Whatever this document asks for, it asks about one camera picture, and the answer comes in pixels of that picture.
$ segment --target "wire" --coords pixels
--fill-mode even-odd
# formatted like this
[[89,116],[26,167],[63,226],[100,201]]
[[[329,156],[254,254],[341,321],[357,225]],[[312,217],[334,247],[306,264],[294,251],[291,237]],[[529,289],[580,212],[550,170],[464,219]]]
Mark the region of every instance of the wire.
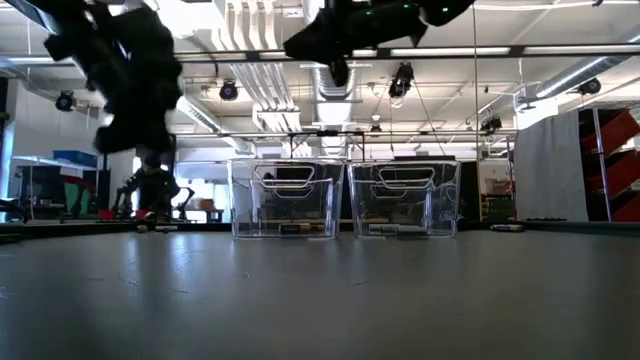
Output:
[[478,214],[480,221],[482,217],[482,193],[480,192],[480,99],[478,98],[478,27],[476,22],[476,5],[471,5],[473,14],[473,64],[475,67],[475,90],[476,90],[476,182],[478,184]]
[[391,156],[395,159],[396,151],[393,148],[393,104],[391,103],[391,98],[389,98],[389,131],[391,132],[391,136],[389,137],[389,149],[391,150]]
[[[637,5],[637,0],[607,0],[602,5]],[[552,9],[567,9],[574,7],[593,7],[593,1],[581,1],[567,4],[547,4],[547,5],[475,5],[481,11],[539,11]]]
[[420,98],[422,109],[424,110],[424,114],[427,116],[427,121],[429,122],[429,126],[431,126],[431,131],[433,131],[433,136],[436,138],[436,143],[438,144],[440,151],[442,151],[442,155],[447,156],[447,153],[446,151],[444,151],[442,144],[440,144],[440,139],[438,139],[438,134],[436,134],[436,128],[433,126],[433,122],[431,121],[431,117],[429,116],[429,111],[427,110],[427,106],[424,104],[424,100],[422,99],[422,94],[420,94],[420,87],[418,86],[418,82],[416,81],[415,75],[413,76],[413,84],[415,85],[416,91],[418,92],[418,97]]
[[60,123],[62,122],[62,115],[64,114],[62,111],[58,111],[59,115],[58,115],[58,129],[56,131],[56,136],[58,138],[58,140],[60,140]]
[[373,108],[373,113],[371,113],[371,116],[376,115],[376,113],[378,112],[378,108],[380,107],[380,102],[382,102],[382,99],[384,98],[384,94],[388,92],[388,88],[391,86],[392,83],[393,83],[393,80],[391,81],[387,80],[387,83],[384,85],[384,88],[382,89],[382,93],[380,94],[380,97],[378,97],[378,102],[376,103],[376,107]]
[[33,166],[29,166],[29,208],[31,209],[31,220],[35,220],[36,216],[33,212]]

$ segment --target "industrial ceiling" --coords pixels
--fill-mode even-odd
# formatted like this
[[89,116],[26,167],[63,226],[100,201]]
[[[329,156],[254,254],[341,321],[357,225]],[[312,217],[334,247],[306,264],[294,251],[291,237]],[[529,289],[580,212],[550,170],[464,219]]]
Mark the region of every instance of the industrial ceiling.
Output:
[[[166,1],[158,0],[157,3],[161,7],[165,4],[167,9],[169,4],[179,2]],[[250,1],[251,3],[246,0],[228,1],[228,4],[214,1],[216,12],[221,15],[218,20],[215,17],[202,18],[200,9],[182,12],[185,18],[191,16],[192,28],[187,29],[187,35],[193,33],[193,36],[185,38],[184,34],[180,34],[176,38],[176,51],[229,50],[226,43],[229,39],[225,42],[225,32],[232,40],[231,50],[254,50],[259,47],[271,49],[274,46],[281,48],[288,37],[305,26],[306,16],[311,11],[308,3],[315,0],[277,0],[275,3]],[[271,7],[273,30],[266,25],[270,20],[269,15],[265,14],[271,11]],[[229,18],[228,23],[220,21],[225,13]],[[628,43],[638,41],[635,37],[640,35],[640,24],[637,23],[639,16],[640,4],[637,1],[605,0],[600,7],[592,7],[590,1],[578,0],[478,0],[475,9],[469,9],[449,25],[430,28],[419,47]],[[257,41],[252,37],[255,35],[252,35],[254,33],[250,28],[253,19],[258,21],[257,33],[260,39]],[[218,24],[211,25],[206,21],[217,21]],[[184,21],[179,25],[183,28],[186,26]],[[42,45],[46,36],[45,30],[30,23],[21,13],[0,1],[0,56],[46,55]],[[270,44],[270,36],[273,38],[271,42],[275,41],[274,44]],[[408,39],[399,39],[381,45],[381,48],[385,47],[408,48],[410,42]],[[482,109],[484,111],[481,119],[498,115],[503,127],[509,129],[515,126],[512,120],[515,114],[512,95],[516,92],[522,95],[523,88],[529,92],[526,96],[532,97],[536,95],[536,91],[540,95],[541,85],[547,88],[555,85],[552,91],[554,94],[551,95],[557,96],[560,111],[579,107],[585,102],[637,100],[640,91],[637,84],[640,77],[637,58],[626,57],[621,59],[625,61],[612,63],[611,66],[604,66],[609,64],[608,59],[605,59],[585,69],[601,57],[535,57],[522,60],[497,58],[479,59],[477,62],[473,59],[412,60],[417,87],[413,86],[401,102],[391,101],[387,95],[390,81],[402,61],[401,57],[356,61],[349,97],[333,101],[334,104],[318,97],[318,74],[314,75],[318,69],[310,63],[283,62],[266,66],[255,64],[254,72],[246,65],[220,63],[216,68],[212,62],[190,63],[184,65],[183,79],[187,98],[202,112],[214,118],[225,131],[230,132],[255,132],[260,128],[264,131],[277,131],[280,128],[286,130],[286,126],[273,125],[277,120],[266,115],[263,118],[259,114],[261,111],[269,113],[275,110],[295,113],[295,120],[287,118],[295,122],[295,126],[289,124],[287,119],[284,121],[285,125],[289,124],[289,130],[317,129],[326,124],[339,124],[342,129],[347,130],[368,129],[374,122],[373,119],[378,119],[376,121],[383,130],[431,130],[427,118],[440,130],[465,130],[475,128],[475,114]],[[564,89],[565,86],[557,86],[558,82],[562,82],[563,76],[566,78],[567,75],[575,75],[577,70],[588,70],[588,76],[597,76],[602,83],[599,94],[581,96],[571,93],[571,89]],[[279,87],[275,85],[278,84],[277,79],[269,79],[267,75],[277,77],[278,71],[281,71],[280,79],[286,81],[285,89],[292,104],[283,103],[286,96],[281,101],[276,99],[279,98],[278,95],[283,95],[284,90],[276,89]],[[101,104],[99,96],[83,91],[83,79],[73,67],[34,67],[29,71],[26,67],[4,67],[0,68],[0,72],[6,76],[28,77],[30,88],[40,93],[55,95],[60,90],[75,90],[80,99],[95,106]],[[257,89],[247,89],[247,84],[239,79],[242,75],[246,81],[253,81],[255,86],[260,87],[260,82],[255,78],[246,79],[251,75],[263,77],[260,74],[267,80],[263,83],[267,88],[266,97],[275,99],[274,108],[269,104],[269,109],[266,110],[255,106],[255,97],[260,94]],[[227,79],[236,80],[239,88],[238,98],[234,101],[223,101],[219,96],[220,86]],[[549,84],[549,81],[555,81],[555,84]],[[323,110],[321,105],[346,106],[349,108],[346,113],[348,121],[331,123],[331,119],[327,120],[327,117],[330,118],[334,112],[336,117],[345,116],[340,113],[343,110],[336,106]],[[198,121],[193,122],[184,114],[174,116],[171,126],[174,131],[181,133],[208,131]],[[408,140],[411,138],[398,137],[394,141],[406,143]]]

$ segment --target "pole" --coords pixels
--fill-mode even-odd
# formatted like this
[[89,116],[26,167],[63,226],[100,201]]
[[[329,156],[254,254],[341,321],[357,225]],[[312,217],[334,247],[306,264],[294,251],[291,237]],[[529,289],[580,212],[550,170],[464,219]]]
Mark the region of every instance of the pole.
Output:
[[602,143],[602,133],[600,132],[600,117],[598,108],[593,108],[593,125],[596,128],[596,140],[598,143],[598,157],[600,158],[600,174],[602,177],[602,187],[604,189],[604,203],[607,207],[607,221],[611,222],[611,205],[609,203],[609,187],[607,186],[607,165],[604,159],[604,144]]
[[518,213],[516,210],[516,194],[515,194],[515,186],[513,184],[513,165],[511,164],[511,141],[509,141],[509,137],[507,136],[507,166],[509,168],[509,186],[511,194],[511,206],[513,206],[513,220],[518,220]]
[[367,151],[367,137],[362,134],[362,162],[367,161],[365,152]]

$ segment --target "ceiling light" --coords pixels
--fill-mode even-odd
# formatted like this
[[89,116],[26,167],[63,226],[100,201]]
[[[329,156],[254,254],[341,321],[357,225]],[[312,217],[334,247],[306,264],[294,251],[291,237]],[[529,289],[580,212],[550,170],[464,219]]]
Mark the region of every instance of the ceiling light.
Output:
[[217,29],[224,19],[214,2],[186,3],[181,0],[144,0],[177,38],[192,36],[198,29]]
[[49,56],[18,56],[18,57],[0,57],[0,63],[8,62],[14,66],[19,65],[58,65],[58,64],[73,64],[71,59],[65,59],[58,62],[53,61]]
[[240,61],[247,60],[245,53],[219,53],[213,55],[213,58],[218,61]]
[[374,57],[377,53],[376,50],[353,50],[353,57]]
[[282,137],[288,137],[289,134],[286,133],[269,133],[269,132],[264,132],[264,133],[229,133],[227,134],[229,137],[242,137],[242,138],[271,138],[271,137],[277,137],[277,138],[282,138]]
[[571,53],[593,53],[601,54],[604,52],[619,52],[619,53],[635,53],[640,51],[640,44],[629,45],[571,45],[571,46],[534,46],[527,47],[524,50],[526,55],[553,55],[558,52],[571,54]]
[[391,56],[463,56],[463,55],[504,55],[509,53],[509,47],[459,47],[459,48],[427,48],[427,49],[392,49]]
[[[303,63],[300,64],[300,69],[323,69],[326,68],[327,65],[323,65],[323,64],[319,64],[319,63]],[[356,63],[351,62],[349,63],[349,68],[351,69],[357,69],[357,68],[371,68],[373,67],[373,64],[370,63]]]
[[268,52],[261,52],[260,53],[260,59],[265,59],[265,60],[276,60],[276,59],[287,59],[287,55],[285,55],[284,51],[268,51]]

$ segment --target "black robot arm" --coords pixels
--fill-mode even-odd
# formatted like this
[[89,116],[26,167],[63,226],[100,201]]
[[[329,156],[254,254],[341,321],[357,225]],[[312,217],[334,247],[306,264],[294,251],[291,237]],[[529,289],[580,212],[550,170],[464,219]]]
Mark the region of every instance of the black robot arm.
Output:
[[136,172],[135,174],[133,174],[132,177],[126,179],[124,181],[124,185],[122,187],[119,187],[116,190],[116,199],[113,202],[113,206],[111,206],[111,211],[115,214],[119,214],[119,209],[120,209],[120,201],[122,200],[122,204],[123,207],[125,208],[124,213],[126,214],[120,214],[120,215],[125,215],[126,217],[129,216],[129,214],[131,214],[132,210],[132,203],[131,203],[131,194],[133,194],[134,191],[136,191],[136,189],[140,186],[140,176],[139,173]]
[[100,91],[105,111],[114,115],[96,133],[94,145],[113,153],[144,145],[155,151],[171,147],[165,113],[182,95],[182,71],[173,55],[173,37],[148,6],[112,16],[99,1],[27,0],[39,10],[51,33],[45,47],[55,61],[72,58]]

